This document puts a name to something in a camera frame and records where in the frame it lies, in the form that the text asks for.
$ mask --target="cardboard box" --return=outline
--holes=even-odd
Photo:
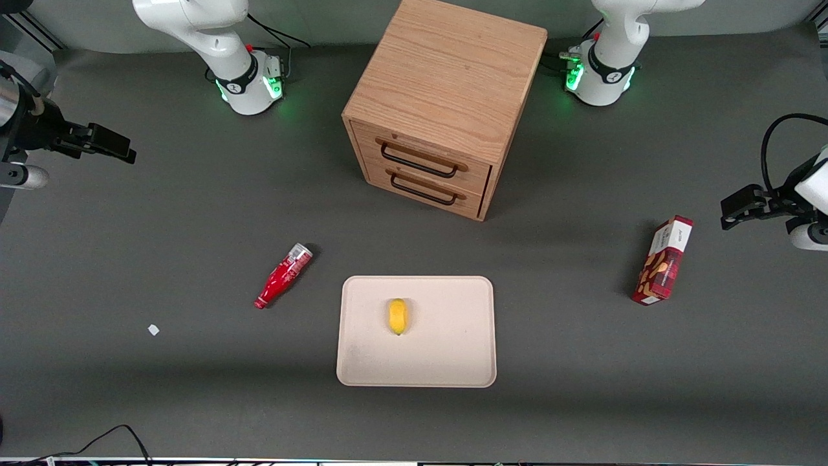
[[[644,270],[638,276],[633,301],[649,306],[670,298],[692,229],[693,221],[682,216],[674,216],[658,227]]]

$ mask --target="gray table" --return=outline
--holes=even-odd
[[[16,194],[0,226],[0,454],[80,447],[125,422],[156,456],[828,459],[828,255],[794,249],[782,221],[719,228],[719,200],[760,179],[770,122],[825,113],[812,27],[653,39],[607,109],[540,70],[482,224],[362,180],[339,112],[371,51],[297,51],[286,99],[251,118],[195,54],[60,57],[66,117],[128,135],[138,160],[32,157],[51,184]],[[781,180],[828,130],[774,138]],[[628,296],[674,214],[696,221],[681,276],[644,308]],[[321,252],[257,311],[296,241]],[[495,384],[340,385],[354,274],[489,277]],[[90,453],[137,450],[122,435]]]

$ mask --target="ketchup bottle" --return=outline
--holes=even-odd
[[[285,259],[282,259],[282,262],[267,277],[267,283],[265,283],[262,293],[253,302],[253,306],[264,309],[276,296],[282,294],[283,291],[291,286],[293,279],[299,275],[299,272],[301,272],[308,262],[311,262],[312,257],[313,253],[305,246],[296,243],[293,249],[291,249],[291,252],[287,253]]]

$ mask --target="black metal handle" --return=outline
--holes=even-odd
[[[419,163],[410,162],[404,158],[394,157],[390,153],[385,152],[385,149],[388,148],[388,143],[383,143],[383,146],[379,149],[379,152],[383,155],[384,158],[390,160],[392,162],[401,163],[407,167],[416,168],[417,170],[422,170],[423,172],[429,173],[431,175],[435,175],[437,177],[443,178],[451,178],[457,173],[457,169],[460,168],[455,165],[454,168],[451,169],[450,172],[441,172],[440,170],[435,170],[431,167],[426,167],[425,165],[420,165]]]
[[[396,189],[399,189],[401,191],[411,193],[414,196],[419,196],[419,197],[422,197],[424,199],[428,199],[429,201],[436,202],[438,204],[442,204],[444,206],[450,206],[450,205],[454,204],[455,201],[457,200],[457,195],[456,194],[453,194],[451,196],[451,201],[446,201],[445,199],[440,199],[439,197],[434,197],[431,194],[425,194],[424,192],[419,192],[416,189],[413,189],[413,188],[410,188],[410,187],[407,187],[407,186],[403,186],[399,183],[396,183],[396,182],[394,182],[394,180],[396,180],[396,179],[397,179],[397,174],[392,173],[391,174],[391,186],[393,186]]]

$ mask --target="wooden drawer cabinet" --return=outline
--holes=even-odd
[[[546,30],[402,0],[342,118],[366,181],[482,221]]]

